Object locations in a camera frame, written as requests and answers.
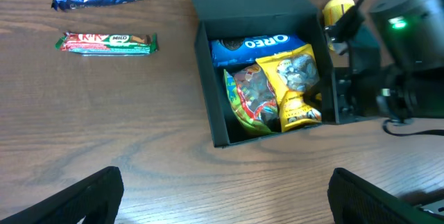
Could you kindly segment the yellow Hacks candy bag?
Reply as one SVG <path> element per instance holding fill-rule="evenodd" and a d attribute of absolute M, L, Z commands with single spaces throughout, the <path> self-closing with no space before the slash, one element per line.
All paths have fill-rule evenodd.
<path fill-rule="evenodd" d="M 310 44 L 258 58 L 256 63 L 262 68 L 275 92 L 282 132 L 322 121 L 321 113 L 303 100 L 303 94 L 319 81 Z"/>

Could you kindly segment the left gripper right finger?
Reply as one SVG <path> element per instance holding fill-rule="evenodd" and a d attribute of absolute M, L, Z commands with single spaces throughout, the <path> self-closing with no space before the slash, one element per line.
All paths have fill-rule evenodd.
<path fill-rule="evenodd" d="M 344 168 L 327 190 L 336 224 L 443 224 L 443 201 L 410 205 Z"/>

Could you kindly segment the blue Oreo cookie pack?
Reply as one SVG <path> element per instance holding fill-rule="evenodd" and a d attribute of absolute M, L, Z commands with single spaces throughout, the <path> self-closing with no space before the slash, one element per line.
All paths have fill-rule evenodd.
<path fill-rule="evenodd" d="M 263 35 L 211 40 L 210 50 L 215 67 L 228 67 L 252 64 L 257 58 L 292 51 L 304 45 L 306 43 L 297 35 Z"/>

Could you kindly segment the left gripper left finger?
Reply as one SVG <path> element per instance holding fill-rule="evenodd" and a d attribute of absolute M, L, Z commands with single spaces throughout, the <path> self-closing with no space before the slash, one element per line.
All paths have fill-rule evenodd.
<path fill-rule="evenodd" d="M 57 194 L 1 220 L 1 224 L 113 224 L 124 187 L 121 171 L 108 166 Z"/>

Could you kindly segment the yellow Mentos gum bottle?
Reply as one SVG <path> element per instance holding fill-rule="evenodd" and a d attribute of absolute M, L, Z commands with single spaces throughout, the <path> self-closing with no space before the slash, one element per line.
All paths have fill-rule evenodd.
<path fill-rule="evenodd" d="M 327 32 L 327 28 L 334 26 L 340 18 L 353 6 L 355 5 L 354 0 L 330 0 L 326 3 L 324 9 L 322 10 L 324 25 L 325 25 L 325 36 L 327 39 L 327 45 L 330 50 L 341 55 L 346 53 L 347 45 L 345 43 L 335 43 Z"/>

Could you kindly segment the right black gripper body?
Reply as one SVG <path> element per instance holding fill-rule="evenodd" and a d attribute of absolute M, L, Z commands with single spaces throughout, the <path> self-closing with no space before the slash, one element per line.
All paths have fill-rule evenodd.
<path fill-rule="evenodd" d="M 333 68 L 327 76 L 324 122 L 347 124 L 385 117 L 378 102 L 386 75 L 380 46 L 358 7 L 352 6 L 325 31 L 335 51 L 348 56 L 348 66 Z"/>

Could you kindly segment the dark green open gift box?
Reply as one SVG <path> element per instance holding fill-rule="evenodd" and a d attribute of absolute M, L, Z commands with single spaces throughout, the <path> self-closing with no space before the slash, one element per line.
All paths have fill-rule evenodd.
<path fill-rule="evenodd" d="M 214 146 L 223 148 L 330 121 L 302 93 L 333 64 L 309 0 L 192 0 L 195 41 Z"/>

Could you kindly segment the green Haribo gummy bag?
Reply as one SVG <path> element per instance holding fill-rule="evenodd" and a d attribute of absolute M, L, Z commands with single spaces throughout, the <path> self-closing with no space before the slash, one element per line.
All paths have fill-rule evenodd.
<path fill-rule="evenodd" d="M 275 92 L 258 64 L 235 73 L 223 71 L 230 107 L 242 127 L 252 135 L 279 131 Z"/>

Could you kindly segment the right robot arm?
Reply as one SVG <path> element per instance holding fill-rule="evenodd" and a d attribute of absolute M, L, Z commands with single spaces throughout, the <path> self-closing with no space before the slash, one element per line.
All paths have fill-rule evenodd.
<path fill-rule="evenodd" d="M 364 27 L 358 0 L 325 27 L 349 55 L 349 88 L 340 112 L 357 117 L 443 118 L 443 0 L 377 0 L 368 12 L 393 64 Z"/>

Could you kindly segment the red green KitKat Milo bar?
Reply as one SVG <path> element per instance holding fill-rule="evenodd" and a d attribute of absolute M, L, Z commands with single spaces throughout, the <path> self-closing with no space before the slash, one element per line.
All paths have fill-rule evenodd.
<path fill-rule="evenodd" d="M 139 56 L 158 50 L 157 35 L 65 33 L 55 48 L 84 56 Z"/>

